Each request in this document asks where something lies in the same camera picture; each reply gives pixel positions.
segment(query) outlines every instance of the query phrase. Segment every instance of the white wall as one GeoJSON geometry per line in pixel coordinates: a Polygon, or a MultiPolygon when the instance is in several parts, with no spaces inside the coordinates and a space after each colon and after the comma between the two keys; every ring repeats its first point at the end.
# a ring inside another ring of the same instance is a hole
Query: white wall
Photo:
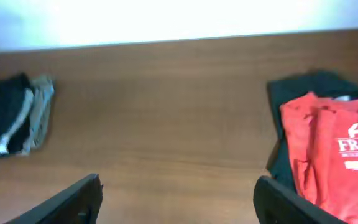
{"type": "Polygon", "coordinates": [[[358,28],[358,0],[0,0],[0,51],[358,28]]]}

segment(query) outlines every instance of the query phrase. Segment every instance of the dark green cloth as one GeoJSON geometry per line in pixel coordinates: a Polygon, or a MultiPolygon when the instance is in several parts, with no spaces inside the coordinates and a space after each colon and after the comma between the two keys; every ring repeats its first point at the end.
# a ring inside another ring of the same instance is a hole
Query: dark green cloth
{"type": "Polygon", "coordinates": [[[267,89],[279,142],[278,156],[268,167],[268,170],[279,183],[295,190],[280,106],[307,94],[309,91],[313,91],[319,97],[336,98],[347,95],[350,96],[351,100],[358,99],[358,86],[342,79],[337,73],[315,71],[305,75],[271,81],[267,84],[267,89]]]}

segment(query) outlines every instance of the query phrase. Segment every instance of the dark folded garment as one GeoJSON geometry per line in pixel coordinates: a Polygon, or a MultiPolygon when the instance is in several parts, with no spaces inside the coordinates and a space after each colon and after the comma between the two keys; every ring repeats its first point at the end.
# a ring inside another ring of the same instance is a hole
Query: dark folded garment
{"type": "MultiPolygon", "coordinates": [[[[7,80],[0,80],[0,137],[7,132],[21,111],[25,89],[31,89],[31,85],[24,73],[7,80]]],[[[27,117],[9,141],[8,151],[10,153],[22,149],[23,142],[29,137],[29,129],[30,121],[27,117]]]]}
{"type": "Polygon", "coordinates": [[[358,99],[358,86],[340,78],[334,72],[316,71],[306,75],[271,81],[267,84],[267,89],[279,143],[277,158],[268,169],[275,180],[295,191],[280,106],[307,94],[309,91],[313,91],[319,97],[350,96],[351,100],[358,99]]]}

